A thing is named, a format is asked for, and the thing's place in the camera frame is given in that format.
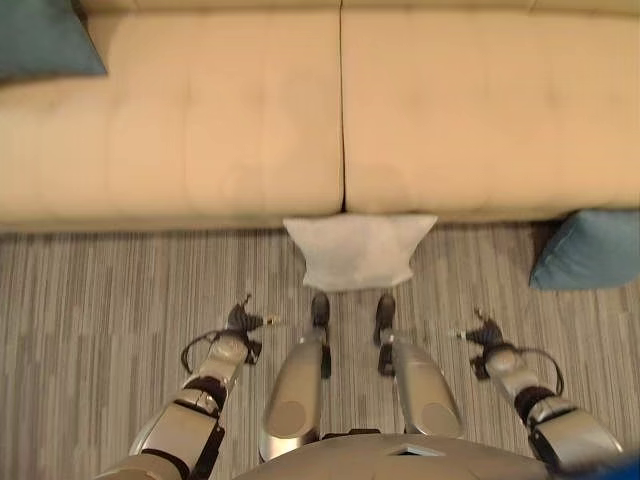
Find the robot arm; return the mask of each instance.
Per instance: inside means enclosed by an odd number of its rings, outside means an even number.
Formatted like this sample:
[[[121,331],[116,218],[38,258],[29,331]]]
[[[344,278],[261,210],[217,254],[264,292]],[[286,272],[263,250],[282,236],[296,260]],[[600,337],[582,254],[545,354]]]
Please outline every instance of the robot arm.
[[[497,324],[482,317],[477,330],[457,336],[483,347],[471,361],[476,377],[491,379],[529,430],[535,456],[558,472],[589,469],[617,457],[622,447],[591,414],[541,385],[521,350],[507,343]]]
[[[260,354],[260,344],[249,340],[247,332],[263,321],[247,315],[245,304],[234,307],[226,329],[211,342],[206,360],[143,427],[130,456],[96,480],[209,478],[224,438],[220,414],[225,401],[242,365],[255,363]]]

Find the striped carpet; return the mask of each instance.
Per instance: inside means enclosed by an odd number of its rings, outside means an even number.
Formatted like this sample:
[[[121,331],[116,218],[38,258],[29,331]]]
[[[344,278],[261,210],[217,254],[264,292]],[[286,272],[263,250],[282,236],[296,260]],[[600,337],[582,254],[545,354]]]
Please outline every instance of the striped carpet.
[[[640,282],[580,293],[527,287],[544,226],[438,227],[393,289],[398,325],[442,365],[466,438],[528,454],[525,431],[488,384],[472,377],[475,350],[447,336],[493,312],[518,344],[564,367],[566,395],[627,447],[640,446]],[[285,323],[259,333],[225,409],[214,478],[258,461],[257,427],[289,346],[309,322],[304,260],[280,231],[4,236],[0,239],[0,477],[86,480],[126,454],[136,431],[185,378],[181,347],[223,324],[246,292],[250,307]],[[325,432],[401,431],[392,382],[370,344],[380,292],[331,295],[333,376]],[[553,381],[542,360],[531,359]]]

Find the couch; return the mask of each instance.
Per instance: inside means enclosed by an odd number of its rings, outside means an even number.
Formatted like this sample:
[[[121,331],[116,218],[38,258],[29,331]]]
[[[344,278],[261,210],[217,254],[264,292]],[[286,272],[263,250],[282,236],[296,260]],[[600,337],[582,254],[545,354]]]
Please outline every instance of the couch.
[[[82,0],[109,74],[0,84],[0,232],[640,205],[636,0]]]

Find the carpet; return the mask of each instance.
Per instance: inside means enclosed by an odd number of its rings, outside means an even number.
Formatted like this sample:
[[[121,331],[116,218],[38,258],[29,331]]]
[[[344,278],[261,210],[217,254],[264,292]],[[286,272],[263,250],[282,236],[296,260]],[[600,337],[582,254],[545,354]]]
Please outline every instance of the carpet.
[[[440,363],[465,438],[530,455],[515,413],[473,377],[477,350],[450,338],[490,311],[518,345],[544,347],[564,369],[565,395],[625,447],[640,446],[640,282],[589,292],[527,286],[537,225],[440,226],[420,244],[415,277],[392,289],[397,327]],[[259,420],[279,365],[307,328],[313,291],[283,231],[0,238],[0,477],[86,480],[127,454],[138,429],[185,379],[181,348],[221,327],[247,292],[249,310],[284,323],[259,332],[225,406],[227,436],[212,478],[258,463]],[[322,429],[403,429],[393,382],[371,343],[380,291],[330,295],[333,375]],[[196,355],[203,355],[203,349]],[[554,384],[553,369],[530,358]]]

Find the wire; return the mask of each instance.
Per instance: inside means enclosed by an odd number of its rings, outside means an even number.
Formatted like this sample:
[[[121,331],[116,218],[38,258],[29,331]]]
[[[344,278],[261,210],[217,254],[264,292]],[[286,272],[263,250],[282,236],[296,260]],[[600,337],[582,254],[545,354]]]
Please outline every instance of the wire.
[[[206,340],[209,342],[209,344],[212,344],[213,340],[210,339],[209,336],[218,334],[218,333],[219,333],[219,330],[209,330],[207,333],[198,335],[196,338],[191,340],[186,347],[182,349],[182,352],[180,353],[180,363],[182,363],[182,366],[184,367],[184,369],[187,371],[189,375],[193,373],[193,369],[189,365],[189,352],[191,351],[191,347],[202,342],[203,340]]]
[[[548,352],[542,350],[541,348],[530,348],[523,347],[518,348],[518,352],[520,353],[535,353],[537,355],[545,357],[547,360],[550,360],[553,363],[553,366],[556,369],[556,395],[560,396],[564,392],[564,375],[562,374],[562,370],[560,369],[560,365],[555,358],[553,358]]]

